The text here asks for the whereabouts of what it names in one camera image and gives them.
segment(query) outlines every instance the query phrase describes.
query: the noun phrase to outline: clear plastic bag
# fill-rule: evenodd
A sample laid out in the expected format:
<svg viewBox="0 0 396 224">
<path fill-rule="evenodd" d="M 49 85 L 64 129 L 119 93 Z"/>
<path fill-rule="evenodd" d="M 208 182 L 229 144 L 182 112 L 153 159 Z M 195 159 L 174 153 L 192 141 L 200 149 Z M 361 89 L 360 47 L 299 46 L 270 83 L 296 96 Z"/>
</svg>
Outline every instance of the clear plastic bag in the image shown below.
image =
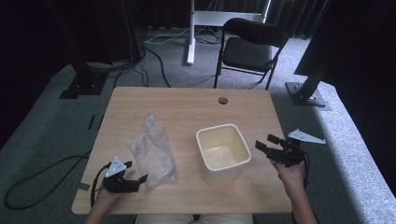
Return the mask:
<svg viewBox="0 0 396 224">
<path fill-rule="evenodd" d="M 149 189 L 177 178 L 175 160 L 165 129 L 153 114 L 145 118 L 140 137 L 128 144 L 141 175 L 148 175 Z"/>
</svg>

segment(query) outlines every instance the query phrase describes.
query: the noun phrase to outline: forearm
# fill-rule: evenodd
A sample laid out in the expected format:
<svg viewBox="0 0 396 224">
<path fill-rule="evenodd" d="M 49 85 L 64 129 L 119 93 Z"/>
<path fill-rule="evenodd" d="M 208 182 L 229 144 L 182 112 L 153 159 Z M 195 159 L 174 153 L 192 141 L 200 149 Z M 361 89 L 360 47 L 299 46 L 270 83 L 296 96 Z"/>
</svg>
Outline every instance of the forearm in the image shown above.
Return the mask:
<svg viewBox="0 0 396 224">
<path fill-rule="evenodd" d="M 103 223 L 106 214 L 102 214 L 100 212 L 96 212 L 95 210 L 91 210 L 88 214 L 87 219 L 85 220 L 85 224 L 98 224 Z"/>
<path fill-rule="evenodd" d="M 298 224 L 316 224 L 317 221 L 314 216 L 311 204 L 305 193 L 303 186 L 290 189 L 290 201 L 293 210 L 294 218 Z"/>
</svg>

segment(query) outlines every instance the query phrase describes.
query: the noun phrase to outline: small black object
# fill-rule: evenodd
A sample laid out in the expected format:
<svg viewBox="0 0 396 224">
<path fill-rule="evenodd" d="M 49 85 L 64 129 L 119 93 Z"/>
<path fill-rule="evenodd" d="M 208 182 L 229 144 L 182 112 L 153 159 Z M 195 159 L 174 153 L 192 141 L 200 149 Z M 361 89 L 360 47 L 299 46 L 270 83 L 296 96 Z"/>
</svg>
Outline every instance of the small black object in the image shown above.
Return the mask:
<svg viewBox="0 0 396 224">
<path fill-rule="evenodd" d="M 141 184 L 145 183 L 148 175 L 143 175 L 138 180 L 125 180 L 123 175 L 125 171 L 121 171 L 113 176 L 103 179 L 103 187 L 113 193 L 131 193 L 138 192 Z"/>
<path fill-rule="evenodd" d="M 267 140 L 281 145 L 283 150 L 267 147 L 264 143 L 256 140 L 256 148 L 267 155 L 268 159 L 280 162 L 285 167 L 299 164 L 305 159 L 305 152 L 300 148 L 300 141 L 295 139 L 283 140 L 274 135 L 268 134 Z"/>
<path fill-rule="evenodd" d="M 219 103 L 220 103 L 221 105 L 227 105 L 227 104 L 228 104 L 228 99 L 225 98 L 225 97 L 220 97 L 220 98 L 219 98 Z"/>
<path fill-rule="evenodd" d="M 92 184 L 92 188 L 91 188 L 91 207 L 93 207 L 93 204 L 95 203 L 94 198 L 95 198 L 95 192 L 96 192 L 96 184 L 97 184 L 99 175 L 102 173 L 103 170 L 108 169 L 110 167 L 110 165 L 111 165 L 111 162 L 109 162 L 107 165 L 102 167 L 102 169 L 96 175 L 96 178 L 93 180 L 93 184 Z M 127 168 L 129 168 L 132 166 L 132 162 L 127 161 L 124 163 L 124 165 Z M 112 176 L 104 177 L 103 178 L 103 187 L 113 193 L 138 192 L 140 185 L 145 183 L 148 179 L 148 175 L 143 175 L 138 180 L 125 180 L 123 178 L 124 174 L 125 174 L 125 170 L 123 170 L 119 173 L 116 173 Z"/>
</svg>

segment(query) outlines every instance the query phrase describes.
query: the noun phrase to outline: wooden table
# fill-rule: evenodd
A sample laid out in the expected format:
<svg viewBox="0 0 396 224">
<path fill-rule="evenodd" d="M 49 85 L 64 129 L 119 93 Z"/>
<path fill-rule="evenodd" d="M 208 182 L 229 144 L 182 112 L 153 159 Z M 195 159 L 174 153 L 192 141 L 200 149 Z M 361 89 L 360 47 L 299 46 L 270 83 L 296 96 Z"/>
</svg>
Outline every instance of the wooden table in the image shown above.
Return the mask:
<svg viewBox="0 0 396 224">
<path fill-rule="evenodd" d="M 228 104 L 221 105 L 220 97 Z M 259 140 L 269 147 L 268 133 L 283 137 L 268 91 L 222 89 L 116 88 L 110 99 L 81 183 L 91 185 L 98 171 L 118 156 L 133 161 L 125 179 L 137 179 L 134 156 L 127 144 L 139 137 L 143 121 L 153 113 L 168 135 L 177 180 L 154 189 L 141 185 L 139 192 L 124 194 L 112 214 L 204 214 L 290 212 L 277 172 L 254 147 Z M 209 186 L 199 169 L 198 130 L 225 123 L 235 124 L 251 151 L 252 159 L 234 181 Z M 91 189 L 79 189 L 73 212 L 88 214 Z"/>
</svg>

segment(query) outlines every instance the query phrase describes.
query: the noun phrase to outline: cable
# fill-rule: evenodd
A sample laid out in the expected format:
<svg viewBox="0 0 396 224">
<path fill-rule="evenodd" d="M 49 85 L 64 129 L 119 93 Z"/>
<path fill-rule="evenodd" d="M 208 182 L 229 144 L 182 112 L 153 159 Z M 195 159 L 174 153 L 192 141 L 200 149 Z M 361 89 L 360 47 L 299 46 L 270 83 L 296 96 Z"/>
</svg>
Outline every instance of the cable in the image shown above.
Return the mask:
<svg viewBox="0 0 396 224">
<path fill-rule="evenodd" d="M 219 43 L 220 43 L 220 40 L 221 40 L 221 36 L 220 36 L 219 34 L 214 33 L 213 31 L 210 31 L 210 32 L 209 32 L 210 34 L 202 34 L 201 32 L 202 32 L 205 28 L 207 28 L 207 27 L 205 26 L 205 27 L 202 28 L 200 31 L 198 31 L 198 32 L 195 33 L 195 40 L 198 41 L 198 42 L 200 42 L 200 43 L 203 43 L 203 44 L 211 44 L 211 45 L 217 45 L 217 44 L 219 44 Z M 186 31 L 187 31 L 187 30 L 183 31 L 182 33 L 180 33 L 180 34 L 178 34 L 178 35 L 155 35 L 155 36 L 148 36 L 149 40 L 145 41 L 144 43 L 145 43 L 145 44 L 150 44 L 150 45 L 161 45 L 161 44 L 167 43 L 168 41 L 170 41 L 170 40 L 172 40 L 172 39 L 176 39 L 176 38 L 186 38 L 186 39 L 187 39 L 187 38 L 190 38 L 189 35 L 183 35 L 183 33 L 186 32 Z M 204 39 L 202 39 L 202 38 L 196 37 L 196 36 L 198 36 L 198 35 L 212 35 L 212 36 L 214 36 L 214 37 L 216 38 L 216 40 L 215 40 L 215 41 L 204 40 Z M 152 43 L 152 42 L 149 42 L 150 40 L 153 40 L 153 39 L 155 39 L 155 38 L 162 37 L 162 36 L 172 36 L 172 38 L 169 38 L 169 39 L 167 39 L 167 40 L 165 40 L 165 41 L 163 41 L 163 42 L 159 42 L 159 43 Z"/>
<path fill-rule="evenodd" d="M 142 76 L 142 83 L 146 86 L 149 87 L 149 73 L 146 71 L 143 67 L 146 65 L 145 59 L 142 59 L 141 64 L 140 64 L 140 69 L 145 72 L 145 74 L 139 72 L 136 70 L 136 67 L 134 67 L 134 72 L 140 74 Z"/>
<path fill-rule="evenodd" d="M 29 176 L 27 176 L 27 177 L 25 177 L 25 178 L 23 178 L 23 179 L 17 181 L 15 184 L 13 184 L 13 185 L 7 190 L 6 196 L 5 196 L 5 198 L 4 198 L 4 205 L 6 206 L 6 208 L 11 209 L 11 210 L 24 210 L 24 209 L 31 208 L 31 207 L 33 207 L 33 206 L 35 206 L 35 205 L 38 205 L 39 203 L 42 203 L 45 199 L 47 199 L 47 198 L 51 195 L 51 193 L 52 193 L 53 191 L 55 191 L 55 190 L 61 185 L 61 183 L 66 179 L 66 177 L 73 171 L 73 169 L 74 169 L 83 159 L 88 159 L 87 155 L 90 154 L 90 153 L 91 153 L 91 150 L 87 151 L 87 152 L 86 152 L 84 155 L 82 155 L 82 156 L 70 156 L 70 157 L 66 157 L 66 158 L 64 158 L 64 159 L 62 159 L 62 160 L 60 160 L 60 161 L 57 161 L 57 162 L 53 163 L 51 166 L 49 166 L 49 167 L 43 169 L 42 171 L 40 171 L 40 172 L 38 172 L 38 173 L 36 173 L 36 174 L 29 175 Z M 57 165 L 57 164 L 59 164 L 59 163 L 61 163 L 61 162 L 64 162 L 64 161 L 67 161 L 67 160 L 70 160 L 70 159 L 73 159 L 73 158 L 79 158 L 79 159 L 78 159 L 78 161 L 76 161 L 76 163 L 66 172 L 66 174 L 62 177 L 62 179 L 61 179 L 58 183 L 56 183 L 55 186 L 54 186 L 46 195 L 44 195 L 44 197 L 42 197 L 41 199 L 37 200 L 35 203 L 31 203 L 31 204 L 24 205 L 24 206 L 14 206 L 14 205 L 12 205 L 12 204 L 10 203 L 10 201 L 9 201 L 8 198 L 9 198 L 10 194 L 12 193 L 12 190 L 14 190 L 14 188 L 16 188 L 18 185 L 20 185 L 21 183 L 24 183 L 24 182 L 26 182 L 26 181 L 29 181 L 29 180 L 35 178 L 35 177 L 38 176 L 38 175 L 41 175 L 41 174 L 45 173 L 45 172 L 48 171 L 50 168 L 52 168 L 53 166 L 55 166 L 55 165 Z"/>
<path fill-rule="evenodd" d="M 96 175 L 96 178 L 93 180 L 93 184 L 91 187 L 91 207 L 93 207 L 93 204 L 95 203 L 96 184 L 98 183 L 99 175 L 102 173 L 102 171 L 104 171 L 105 169 L 108 169 L 110 167 L 110 165 L 111 165 L 111 162 L 109 162 L 107 165 L 104 165 L 102 167 L 102 169 L 100 169 L 100 171 Z"/>
<path fill-rule="evenodd" d="M 114 84 L 113 84 L 113 88 L 114 89 L 116 89 L 116 87 L 117 87 L 117 81 L 119 80 L 119 78 L 120 78 L 120 76 L 122 76 L 122 75 L 124 75 L 124 74 L 127 74 L 129 71 L 131 71 L 131 69 L 133 69 L 134 68 L 134 66 L 133 67 L 131 67 L 131 68 L 128 68 L 128 69 L 126 69 L 126 70 L 122 70 L 122 71 L 120 71 L 117 75 L 116 75 L 116 78 L 114 79 Z"/>
<path fill-rule="evenodd" d="M 308 187 L 308 173 L 309 173 L 309 167 L 310 167 L 310 161 L 309 161 L 309 156 L 308 153 L 306 153 L 301 147 L 298 147 L 303 153 L 304 153 L 304 169 L 305 169 L 305 176 L 304 176 L 304 189 Z M 317 221 L 318 224 L 320 224 L 319 218 L 317 214 L 315 213 L 314 209 L 312 209 L 312 213 L 314 214 L 315 220 Z M 293 211 L 291 211 L 291 222 L 293 224 L 297 224 L 297 221 L 294 217 Z"/>
<path fill-rule="evenodd" d="M 217 7 L 217 5 L 218 5 L 218 0 L 213 0 L 212 2 L 210 2 L 209 6 L 206 8 L 205 11 L 208 11 L 209 8 L 213 5 L 214 2 L 216 2 L 216 4 L 214 5 L 214 8 L 213 8 L 213 11 L 215 11 L 215 10 L 216 10 L 216 7 Z M 206 28 L 206 26 L 204 26 L 204 28 L 202 28 L 200 31 L 196 32 L 195 34 L 199 34 L 199 33 L 200 33 L 201 31 L 203 31 L 205 28 Z M 152 45 L 161 45 L 161 44 L 165 44 L 165 43 L 169 42 L 170 40 L 175 39 L 175 38 L 178 37 L 178 36 L 183 36 L 183 34 L 186 33 L 188 30 L 190 30 L 190 28 L 185 29 L 183 32 L 181 32 L 181 33 L 178 34 L 178 35 L 155 35 L 154 37 L 151 37 L 149 40 L 145 41 L 144 43 L 145 43 L 145 44 L 152 44 Z M 162 36 L 172 36 L 172 37 L 169 38 L 169 39 L 167 39 L 167 40 L 165 40 L 165 41 L 163 41 L 163 42 L 160 42 L 160 43 L 152 43 L 152 42 L 150 42 L 151 40 L 153 40 L 153 39 L 155 39 L 155 38 L 157 38 L 157 37 L 162 37 Z M 190 37 L 190 36 L 189 36 L 189 35 L 184 35 L 184 36 L 183 36 L 183 38 L 188 38 L 188 37 Z"/>
<path fill-rule="evenodd" d="M 158 60 L 160 61 L 160 64 L 161 64 L 161 72 L 162 72 L 162 74 L 163 74 L 163 80 L 166 82 L 166 85 L 167 85 L 169 88 L 171 88 L 171 85 L 169 85 L 169 82 L 168 82 L 168 80 L 166 79 L 165 72 L 163 71 L 163 60 L 161 59 L 161 57 L 160 57 L 156 52 L 152 51 L 151 49 L 147 48 L 146 46 L 145 46 L 145 49 L 147 49 L 148 51 L 150 51 L 152 54 L 154 54 L 155 57 L 158 58 Z"/>
</svg>

